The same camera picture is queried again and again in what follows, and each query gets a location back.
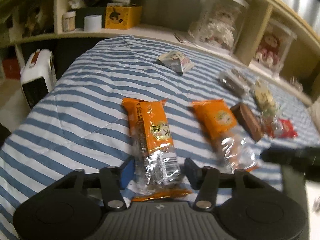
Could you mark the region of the red snack packet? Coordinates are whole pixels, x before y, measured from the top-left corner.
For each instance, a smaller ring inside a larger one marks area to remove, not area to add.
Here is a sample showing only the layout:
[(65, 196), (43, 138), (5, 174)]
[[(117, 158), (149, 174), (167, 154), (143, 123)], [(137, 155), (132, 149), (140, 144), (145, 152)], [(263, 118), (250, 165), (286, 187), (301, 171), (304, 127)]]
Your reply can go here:
[(266, 133), (272, 138), (295, 138), (295, 131), (290, 120), (275, 118), (266, 124)]

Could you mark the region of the orange snack packet with barcode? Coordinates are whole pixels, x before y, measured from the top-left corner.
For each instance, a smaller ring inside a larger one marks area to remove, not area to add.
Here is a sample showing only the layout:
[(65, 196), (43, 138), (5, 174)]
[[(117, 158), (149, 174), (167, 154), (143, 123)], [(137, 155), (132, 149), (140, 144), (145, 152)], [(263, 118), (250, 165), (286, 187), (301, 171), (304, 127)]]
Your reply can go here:
[(166, 100), (124, 98), (139, 194), (134, 202), (183, 198), (191, 191), (180, 186), (182, 172), (164, 111)]

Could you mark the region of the clear green white candy packet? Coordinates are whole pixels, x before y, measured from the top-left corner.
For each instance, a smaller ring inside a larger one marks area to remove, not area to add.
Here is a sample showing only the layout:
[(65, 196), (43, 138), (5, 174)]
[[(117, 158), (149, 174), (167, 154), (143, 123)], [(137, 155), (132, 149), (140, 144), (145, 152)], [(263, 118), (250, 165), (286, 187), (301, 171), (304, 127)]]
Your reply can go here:
[(279, 118), (283, 113), (283, 106), (275, 103), (265, 108), (260, 115), (260, 121), (265, 130), (275, 131), (282, 128)]

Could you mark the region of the brown chocolate snack packet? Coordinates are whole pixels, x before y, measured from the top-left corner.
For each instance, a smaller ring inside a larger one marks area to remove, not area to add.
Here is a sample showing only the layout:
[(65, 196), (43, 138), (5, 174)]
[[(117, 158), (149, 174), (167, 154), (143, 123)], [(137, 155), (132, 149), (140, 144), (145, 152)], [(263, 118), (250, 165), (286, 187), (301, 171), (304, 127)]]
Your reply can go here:
[(263, 138), (265, 132), (261, 122), (245, 103), (237, 103), (231, 107), (231, 112), (235, 116), (237, 122), (255, 142), (258, 142)]

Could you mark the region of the orange snack packet with sticks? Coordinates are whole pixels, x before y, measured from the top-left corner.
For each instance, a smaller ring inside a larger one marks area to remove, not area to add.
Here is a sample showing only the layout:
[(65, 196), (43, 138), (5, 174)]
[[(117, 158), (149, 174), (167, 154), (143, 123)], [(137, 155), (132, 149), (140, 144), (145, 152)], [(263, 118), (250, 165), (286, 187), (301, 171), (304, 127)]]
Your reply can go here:
[(207, 132), (213, 150), (228, 172), (258, 168), (253, 150), (246, 144), (236, 117), (222, 99), (193, 101), (193, 112)]

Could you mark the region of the cream yellow snack packet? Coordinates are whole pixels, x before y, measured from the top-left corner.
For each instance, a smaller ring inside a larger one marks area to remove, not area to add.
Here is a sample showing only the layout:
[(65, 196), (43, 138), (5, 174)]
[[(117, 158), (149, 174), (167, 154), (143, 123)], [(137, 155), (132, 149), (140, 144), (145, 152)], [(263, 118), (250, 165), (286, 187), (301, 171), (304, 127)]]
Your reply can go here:
[(258, 107), (262, 111), (277, 110), (276, 100), (274, 100), (274, 97), (270, 92), (267, 83), (262, 79), (257, 79), (254, 84), (254, 97)]

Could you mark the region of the clear white pastry packet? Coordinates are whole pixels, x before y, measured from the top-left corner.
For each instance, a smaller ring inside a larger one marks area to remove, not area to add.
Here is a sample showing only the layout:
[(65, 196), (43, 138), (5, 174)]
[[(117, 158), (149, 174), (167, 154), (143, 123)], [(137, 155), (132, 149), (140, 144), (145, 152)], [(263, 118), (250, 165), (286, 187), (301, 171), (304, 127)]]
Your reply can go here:
[(219, 80), (238, 97), (248, 97), (253, 83), (237, 68), (221, 71)]

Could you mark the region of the blue white striped blanket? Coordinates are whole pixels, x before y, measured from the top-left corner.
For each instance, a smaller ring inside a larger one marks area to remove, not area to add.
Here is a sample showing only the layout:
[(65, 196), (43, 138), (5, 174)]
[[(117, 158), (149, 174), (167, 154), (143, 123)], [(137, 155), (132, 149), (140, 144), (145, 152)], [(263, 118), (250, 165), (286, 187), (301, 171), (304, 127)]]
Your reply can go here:
[[(177, 75), (157, 56), (177, 47), (133, 36), (98, 42), (78, 57), (55, 88), (1, 148), (1, 239), (287, 239), (305, 214), (282, 193), (280, 168), (223, 174), (195, 100), (237, 98), (218, 83), (232, 64), (182, 49), (195, 66)], [(136, 176), (121, 190), (125, 210), (107, 210), (99, 171), (133, 156), (124, 98), (166, 100), (177, 159), (220, 171), (214, 210), (194, 210), (198, 191), (178, 200), (134, 202)]]

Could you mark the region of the red doll display case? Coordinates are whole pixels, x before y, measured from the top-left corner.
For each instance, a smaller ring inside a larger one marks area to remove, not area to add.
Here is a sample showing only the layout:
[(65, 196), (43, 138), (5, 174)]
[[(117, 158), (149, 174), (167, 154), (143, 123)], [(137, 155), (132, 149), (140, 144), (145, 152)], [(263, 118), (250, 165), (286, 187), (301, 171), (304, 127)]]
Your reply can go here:
[(297, 35), (285, 24), (271, 18), (253, 57), (257, 67), (279, 76), (289, 49)]

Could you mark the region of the white space heater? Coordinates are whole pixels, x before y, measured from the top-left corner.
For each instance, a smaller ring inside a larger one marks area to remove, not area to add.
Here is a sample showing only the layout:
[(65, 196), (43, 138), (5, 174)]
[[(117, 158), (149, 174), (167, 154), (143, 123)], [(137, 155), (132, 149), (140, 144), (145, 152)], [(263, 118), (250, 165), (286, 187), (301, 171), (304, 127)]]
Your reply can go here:
[(52, 51), (38, 49), (32, 53), (21, 70), (20, 82), (24, 97), (32, 109), (53, 90), (57, 82)]

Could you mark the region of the wooden headboard shelf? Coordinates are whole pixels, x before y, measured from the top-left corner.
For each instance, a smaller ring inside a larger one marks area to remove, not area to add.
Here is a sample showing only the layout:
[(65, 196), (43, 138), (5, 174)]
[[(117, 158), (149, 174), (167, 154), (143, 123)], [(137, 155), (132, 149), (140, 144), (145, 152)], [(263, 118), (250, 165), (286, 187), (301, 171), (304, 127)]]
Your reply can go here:
[[(180, 44), (206, 51), (251, 68), (269, 80), (287, 87), (289, 78), (296, 77), (304, 90), (298, 97), (310, 105), (319, 97), (319, 35), (282, 0), (245, 0), (249, 4), (242, 31), (232, 54), (211, 51), (190, 43), (189, 25), (199, 19), (205, 0), (131, 0), (143, 7), (140, 24), (127, 30), (106, 29), (89, 33), (82, 28), (64, 32), (62, 16), (74, 0), (1, 0), (1, 47), (19, 46), (42, 40), (62, 38), (111, 38), (134, 35)], [(96, 0), (80, 0), (92, 14), (106, 16), (106, 5)], [(254, 64), (253, 57), (271, 18), (285, 24), (296, 35), (279, 76), (273, 76)]]

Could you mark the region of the white cylindrical cup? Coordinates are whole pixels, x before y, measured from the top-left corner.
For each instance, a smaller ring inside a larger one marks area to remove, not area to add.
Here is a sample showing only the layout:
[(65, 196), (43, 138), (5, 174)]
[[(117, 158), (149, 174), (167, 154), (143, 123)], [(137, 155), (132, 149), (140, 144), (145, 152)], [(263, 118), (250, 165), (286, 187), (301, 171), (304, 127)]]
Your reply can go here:
[(102, 29), (102, 15), (88, 15), (84, 17), (84, 31), (100, 32)]

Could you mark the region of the yellow storage box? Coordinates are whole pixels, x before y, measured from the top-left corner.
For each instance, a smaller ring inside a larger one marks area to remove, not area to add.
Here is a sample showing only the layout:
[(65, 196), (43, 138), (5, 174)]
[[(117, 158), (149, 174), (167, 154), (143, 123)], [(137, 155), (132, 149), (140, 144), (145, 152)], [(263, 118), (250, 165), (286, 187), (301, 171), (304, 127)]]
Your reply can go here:
[(107, 7), (106, 29), (127, 30), (140, 24), (143, 7)]

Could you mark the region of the white doll display case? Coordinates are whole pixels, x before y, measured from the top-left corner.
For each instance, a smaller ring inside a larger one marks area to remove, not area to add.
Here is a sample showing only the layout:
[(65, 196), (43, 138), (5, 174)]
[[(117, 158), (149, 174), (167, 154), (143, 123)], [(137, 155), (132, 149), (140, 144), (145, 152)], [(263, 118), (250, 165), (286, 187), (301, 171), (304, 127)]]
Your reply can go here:
[(248, 9), (245, 0), (205, 0), (199, 19), (189, 25), (188, 41), (204, 49), (232, 54)]

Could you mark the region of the small brown jar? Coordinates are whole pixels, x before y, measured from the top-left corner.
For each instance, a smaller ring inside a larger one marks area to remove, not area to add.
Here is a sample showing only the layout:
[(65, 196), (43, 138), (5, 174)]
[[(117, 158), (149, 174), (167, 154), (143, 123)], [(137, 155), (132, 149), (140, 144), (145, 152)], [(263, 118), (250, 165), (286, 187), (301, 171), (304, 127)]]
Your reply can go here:
[(64, 32), (75, 30), (75, 11), (65, 12), (62, 16), (62, 28)]

